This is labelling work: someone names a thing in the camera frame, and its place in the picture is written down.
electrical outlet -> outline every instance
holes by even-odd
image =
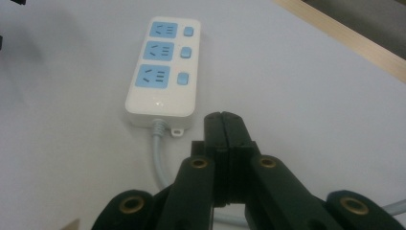
[[[166,65],[143,64],[138,71],[135,85],[148,88],[166,88],[170,67]]]
[[[177,32],[176,23],[156,21],[152,23],[149,35],[155,37],[175,38],[176,32]]]
[[[147,42],[146,50],[144,52],[144,59],[152,60],[172,60],[173,43],[163,41],[149,41]]]
[[[150,20],[125,101],[131,123],[151,127],[161,119],[173,136],[191,127],[199,43],[197,20],[161,16]]]

brass screw insert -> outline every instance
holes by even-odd
[[[207,160],[205,159],[194,159],[191,162],[192,167],[197,168],[197,169],[203,169],[206,168],[206,166],[209,165],[209,162],[207,162]]]
[[[340,203],[344,208],[356,215],[366,215],[370,211],[367,205],[355,198],[342,197]]]
[[[277,166],[277,163],[273,159],[271,159],[269,157],[262,157],[260,159],[259,163],[260,163],[261,166],[263,166],[265,168],[269,168],[269,169],[274,168],[274,167]]]
[[[139,195],[129,196],[120,203],[120,211],[124,214],[133,214],[144,207],[144,200]]]

wooden edge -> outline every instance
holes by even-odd
[[[406,60],[344,26],[301,0],[274,0],[319,30],[350,47],[381,69],[406,83]]]

cord strain relief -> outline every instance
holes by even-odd
[[[154,120],[152,127],[152,136],[163,137],[166,129],[167,124],[163,120],[161,119]]]

white table surface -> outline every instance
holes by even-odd
[[[271,0],[2,0],[0,229],[90,229],[113,196],[158,192],[150,130],[124,111],[157,15],[202,24],[194,127],[164,139],[172,177],[204,116],[230,111],[320,198],[406,198],[406,84]]]

